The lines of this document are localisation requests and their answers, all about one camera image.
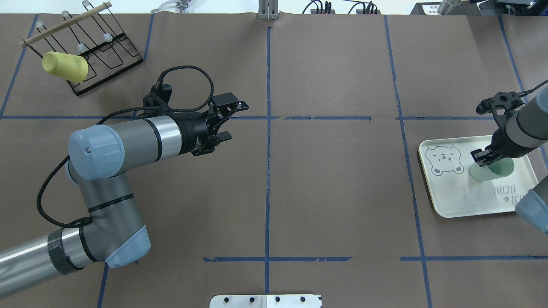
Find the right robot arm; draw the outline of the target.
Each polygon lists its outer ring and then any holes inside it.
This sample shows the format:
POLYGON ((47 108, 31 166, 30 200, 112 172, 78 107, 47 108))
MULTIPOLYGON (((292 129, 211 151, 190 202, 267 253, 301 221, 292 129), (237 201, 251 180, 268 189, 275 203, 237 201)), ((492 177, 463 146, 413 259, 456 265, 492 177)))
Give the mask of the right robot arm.
MULTIPOLYGON (((476 107, 477 114, 491 113, 498 128, 491 143, 485 149, 471 152, 475 163, 491 166, 504 158, 520 158, 540 148, 548 140, 548 90, 544 88, 529 103, 522 98, 536 91, 546 81, 533 89, 516 92, 499 92, 482 100, 476 107)), ((547 178, 515 205, 515 212, 532 226, 547 233, 547 178)))

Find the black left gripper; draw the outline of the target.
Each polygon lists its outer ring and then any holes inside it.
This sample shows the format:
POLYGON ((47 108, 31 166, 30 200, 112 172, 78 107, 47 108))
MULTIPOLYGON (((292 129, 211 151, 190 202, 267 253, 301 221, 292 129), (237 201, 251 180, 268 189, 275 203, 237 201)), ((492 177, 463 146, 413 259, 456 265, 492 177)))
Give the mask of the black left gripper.
POLYGON ((182 137, 180 155, 192 153, 199 156, 214 152, 222 142, 232 139, 228 131, 218 133, 219 127, 235 113, 249 109, 249 105, 233 93, 214 95, 208 103, 209 109, 203 113, 175 114, 175 122, 182 137))

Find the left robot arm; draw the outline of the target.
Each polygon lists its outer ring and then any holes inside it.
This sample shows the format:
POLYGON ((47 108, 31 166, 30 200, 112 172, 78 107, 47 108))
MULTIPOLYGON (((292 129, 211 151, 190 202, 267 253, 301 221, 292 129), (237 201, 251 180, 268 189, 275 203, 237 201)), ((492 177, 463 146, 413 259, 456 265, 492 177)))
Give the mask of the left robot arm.
POLYGON ((151 249, 126 172, 185 153, 209 154, 231 139, 221 125, 249 106, 232 93, 212 96, 201 113, 172 109, 152 91, 136 120, 96 124, 70 135, 59 169, 80 188, 88 216, 1 253, 1 298, 81 271, 94 262, 123 267, 151 249))

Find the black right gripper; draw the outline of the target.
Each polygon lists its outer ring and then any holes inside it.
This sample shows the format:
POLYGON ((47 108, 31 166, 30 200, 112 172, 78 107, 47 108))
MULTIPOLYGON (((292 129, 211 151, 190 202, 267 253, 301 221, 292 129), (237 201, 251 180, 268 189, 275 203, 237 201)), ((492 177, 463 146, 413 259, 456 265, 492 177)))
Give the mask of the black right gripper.
POLYGON ((479 167, 483 167, 503 158, 519 158, 521 157, 521 148, 508 137, 502 128, 498 128, 492 135, 491 144, 485 149, 473 150, 471 156, 479 167))

